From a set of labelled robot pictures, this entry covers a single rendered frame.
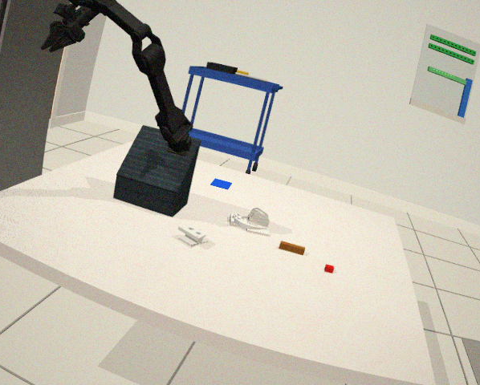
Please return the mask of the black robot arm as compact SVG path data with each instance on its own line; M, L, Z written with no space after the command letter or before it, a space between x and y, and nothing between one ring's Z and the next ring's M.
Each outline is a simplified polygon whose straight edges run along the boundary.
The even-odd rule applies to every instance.
M132 15L127 9L123 8L116 0L69 0L72 4L58 4L54 13L70 19L74 22L81 10L76 12L76 7L84 10L92 20L96 15L102 13L110 18L123 31L126 31L132 40L132 57L139 70L146 74L150 86L156 98L159 112L155 121L160 128L160 132L168 143L167 152L185 156L191 146L191 137L189 131L193 125L186 118L183 111L176 107L170 92L169 85L164 73L165 69L165 51L161 40L152 33L152 29L143 24L137 17ZM90 20L90 21L91 21ZM143 51L142 40L148 37L151 39Z

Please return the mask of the brown rectangular block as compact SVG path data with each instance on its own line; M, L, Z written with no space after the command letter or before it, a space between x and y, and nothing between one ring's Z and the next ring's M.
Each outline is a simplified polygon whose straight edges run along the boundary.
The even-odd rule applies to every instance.
M285 250L285 251L288 251L288 252L297 253L297 254L300 254L300 255L303 255L304 251L305 251L305 247L297 246L297 245L294 245L294 244L291 244L291 243L288 243L288 242L285 242L285 241L280 241L279 249L282 249L282 250Z

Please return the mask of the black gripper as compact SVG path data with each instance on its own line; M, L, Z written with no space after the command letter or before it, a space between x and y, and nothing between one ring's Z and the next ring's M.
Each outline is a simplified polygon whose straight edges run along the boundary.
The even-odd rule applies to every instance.
M91 19L81 8L76 10L76 12L78 13L79 10L81 10L81 12L74 22L69 22L70 19L64 19L62 21L63 23L54 21L50 24L50 34L40 47L42 50L52 46L49 51L57 51L84 39L85 33L82 28L88 26Z

